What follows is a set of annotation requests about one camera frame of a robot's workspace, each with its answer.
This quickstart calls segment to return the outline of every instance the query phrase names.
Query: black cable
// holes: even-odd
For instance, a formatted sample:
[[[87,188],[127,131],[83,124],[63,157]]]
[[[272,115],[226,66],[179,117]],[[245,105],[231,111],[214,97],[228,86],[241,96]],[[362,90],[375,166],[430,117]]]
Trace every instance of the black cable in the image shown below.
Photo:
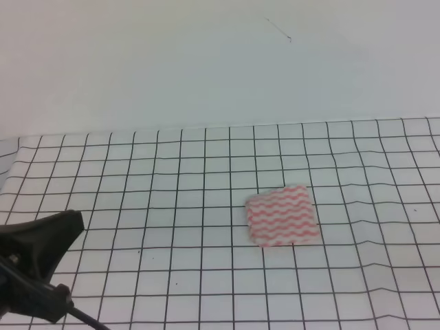
[[[97,320],[92,318],[91,316],[88,316],[83,311],[80,311],[79,309],[73,307],[69,310],[69,314],[74,316],[75,318],[79,319],[79,321],[83,321],[86,325],[89,325],[90,327],[94,328],[95,330],[110,330],[102,323],[99,323]]]

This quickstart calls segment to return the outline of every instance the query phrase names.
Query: grid paper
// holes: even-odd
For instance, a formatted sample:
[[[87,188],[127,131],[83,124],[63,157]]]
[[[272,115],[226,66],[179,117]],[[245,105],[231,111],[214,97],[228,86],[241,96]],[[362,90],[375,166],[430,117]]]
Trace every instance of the grid paper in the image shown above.
[[[22,137],[0,223],[81,210],[52,282],[111,329],[440,329],[439,143],[437,118]],[[322,240],[255,246],[244,201],[290,184]]]

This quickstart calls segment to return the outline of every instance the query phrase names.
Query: white wall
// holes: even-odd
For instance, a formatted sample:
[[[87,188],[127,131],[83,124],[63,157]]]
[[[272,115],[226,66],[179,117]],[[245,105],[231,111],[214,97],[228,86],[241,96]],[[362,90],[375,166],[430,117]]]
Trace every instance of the white wall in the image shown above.
[[[439,0],[2,0],[0,137],[432,115],[439,12]]]

